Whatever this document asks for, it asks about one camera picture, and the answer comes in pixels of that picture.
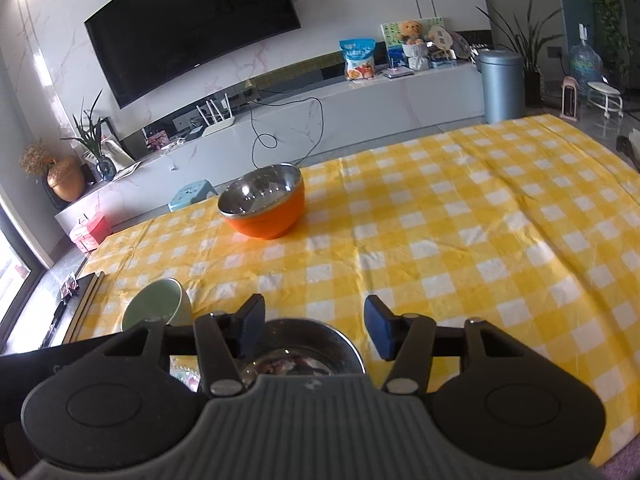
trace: ribbed gray surface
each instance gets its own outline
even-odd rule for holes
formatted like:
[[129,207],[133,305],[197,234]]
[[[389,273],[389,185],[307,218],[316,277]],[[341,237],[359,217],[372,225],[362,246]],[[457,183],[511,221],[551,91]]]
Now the ribbed gray surface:
[[[40,463],[28,480],[97,479]],[[415,397],[367,376],[261,376],[244,396],[212,400],[170,452],[100,480],[602,480],[585,460],[551,472],[485,465],[449,444]]]

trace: small white stool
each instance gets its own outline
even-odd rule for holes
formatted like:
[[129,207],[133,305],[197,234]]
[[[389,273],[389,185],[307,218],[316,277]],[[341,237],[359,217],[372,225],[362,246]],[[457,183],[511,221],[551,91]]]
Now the small white stool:
[[[609,112],[617,113],[620,117],[624,116],[620,90],[616,90],[613,86],[600,81],[589,81],[587,84],[589,85],[587,101],[604,110],[604,116],[607,119],[611,117]],[[603,100],[604,104],[594,101],[594,97]]]

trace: purple fabric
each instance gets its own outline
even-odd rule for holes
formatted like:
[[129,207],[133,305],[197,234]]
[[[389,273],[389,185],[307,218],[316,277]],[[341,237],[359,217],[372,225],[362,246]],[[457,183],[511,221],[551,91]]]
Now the purple fabric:
[[640,468],[640,435],[613,456],[600,470],[610,480],[625,480]]

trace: blue plastic stool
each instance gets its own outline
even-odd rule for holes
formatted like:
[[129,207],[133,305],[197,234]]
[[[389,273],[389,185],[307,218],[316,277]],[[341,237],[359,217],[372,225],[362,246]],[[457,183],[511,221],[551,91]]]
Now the blue plastic stool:
[[198,180],[184,186],[169,202],[169,211],[178,211],[191,204],[197,204],[216,195],[208,180]]

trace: wall-mounted television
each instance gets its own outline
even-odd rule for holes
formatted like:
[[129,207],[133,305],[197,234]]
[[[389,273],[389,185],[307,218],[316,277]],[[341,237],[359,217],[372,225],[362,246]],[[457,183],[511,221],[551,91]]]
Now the wall-mounted television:
[[291,0],[111,0],[85,25],[120,108],[204,62],[300,28]]

